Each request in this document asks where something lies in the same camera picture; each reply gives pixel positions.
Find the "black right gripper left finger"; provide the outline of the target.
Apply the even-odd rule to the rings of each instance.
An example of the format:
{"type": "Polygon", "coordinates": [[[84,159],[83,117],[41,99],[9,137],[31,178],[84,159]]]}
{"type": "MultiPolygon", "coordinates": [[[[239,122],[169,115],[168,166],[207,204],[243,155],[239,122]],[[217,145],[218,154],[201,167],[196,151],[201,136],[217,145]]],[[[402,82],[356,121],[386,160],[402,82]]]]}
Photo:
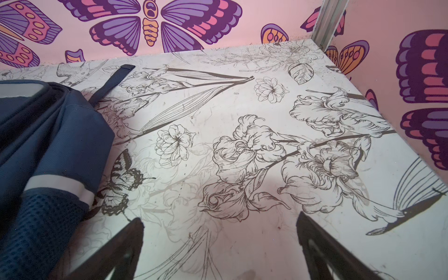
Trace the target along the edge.
{"type": "Polygon", "coordinates": [[[144,239],[144,224],[133,219],[81,266],[65,277],[66,280],[132,280],[144,239]]]}

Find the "navy blue backpack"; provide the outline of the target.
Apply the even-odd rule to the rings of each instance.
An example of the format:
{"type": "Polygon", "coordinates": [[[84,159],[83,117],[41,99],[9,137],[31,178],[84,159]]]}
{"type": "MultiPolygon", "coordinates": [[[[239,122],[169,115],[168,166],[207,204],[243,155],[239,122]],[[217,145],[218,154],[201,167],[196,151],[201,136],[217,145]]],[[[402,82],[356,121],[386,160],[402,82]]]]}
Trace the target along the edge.
{"type": "Polygon", "coordinates": [[[1,278],[45,280],[93,204],[114,140],[93,96],[55,82],[1,82],[1,278]]]}

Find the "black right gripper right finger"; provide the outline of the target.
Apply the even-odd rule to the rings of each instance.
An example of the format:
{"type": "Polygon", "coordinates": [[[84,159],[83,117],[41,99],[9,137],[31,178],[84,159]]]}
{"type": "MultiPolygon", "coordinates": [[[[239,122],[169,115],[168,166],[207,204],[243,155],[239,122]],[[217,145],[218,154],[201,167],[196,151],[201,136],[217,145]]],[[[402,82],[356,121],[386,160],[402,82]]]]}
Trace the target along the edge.
{"type": "Polygon", "coordinates": [[[296,230],[312,280],[381,279],[303,212],[296,230]]]}

